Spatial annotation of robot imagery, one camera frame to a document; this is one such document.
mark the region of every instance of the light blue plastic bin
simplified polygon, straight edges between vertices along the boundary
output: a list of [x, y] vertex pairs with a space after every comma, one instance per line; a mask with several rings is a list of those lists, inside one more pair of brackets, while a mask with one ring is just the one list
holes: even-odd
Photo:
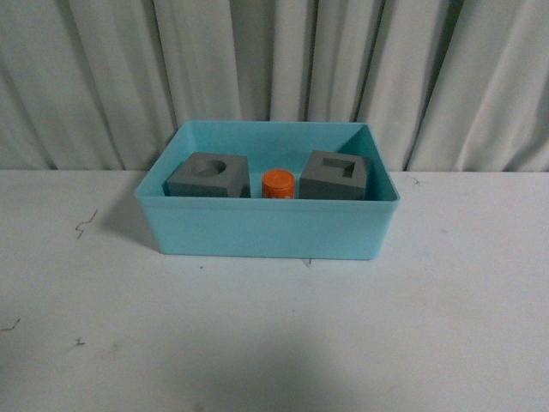
[[[370, 158], [365, 200], [261, 198], [264, 172], [290, 170], [299, 186], [313, 150]], [[248, 156], [252, 198], [165, 196], [193, 152]], [[177, 132], [136, 197], [166, 254], [359, 260], [377, 257], [400, 200], [366, 124], [201, 121]]]

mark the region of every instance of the orange cylinder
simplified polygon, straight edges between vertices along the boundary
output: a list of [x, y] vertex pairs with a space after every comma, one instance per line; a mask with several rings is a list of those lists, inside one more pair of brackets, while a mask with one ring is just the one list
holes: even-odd
[[294, 199], [295, 178], [291, 172], [273, 169], [265, 172], [262, 179], [263, 197]]

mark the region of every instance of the gray cube block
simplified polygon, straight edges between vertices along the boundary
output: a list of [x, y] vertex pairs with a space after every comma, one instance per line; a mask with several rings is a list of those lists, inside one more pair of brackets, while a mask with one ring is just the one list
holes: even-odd
[[250, 197], [248, 158], [195, 152], [166, 184], [170, 196]]
[[369, 166], [361, 156], [315, 150], [301, 173], [299, 198], [362, 200]]

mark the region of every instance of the table surface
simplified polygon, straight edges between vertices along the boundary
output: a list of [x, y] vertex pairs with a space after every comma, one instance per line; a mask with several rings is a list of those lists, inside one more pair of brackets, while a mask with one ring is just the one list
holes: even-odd
[[370, 262], [165, 256], [143, 173], [0, 172], [0, 410], [549, 410], [549, 174], [392, 173]]

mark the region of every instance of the white curtain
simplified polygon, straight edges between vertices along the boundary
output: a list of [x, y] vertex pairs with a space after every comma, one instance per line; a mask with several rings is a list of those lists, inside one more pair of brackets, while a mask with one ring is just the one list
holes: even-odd
[[190, 119], [368, 123], [391, 170], [549, 171], [547, 0], [5, 0], [0, 167], [147, 169]]

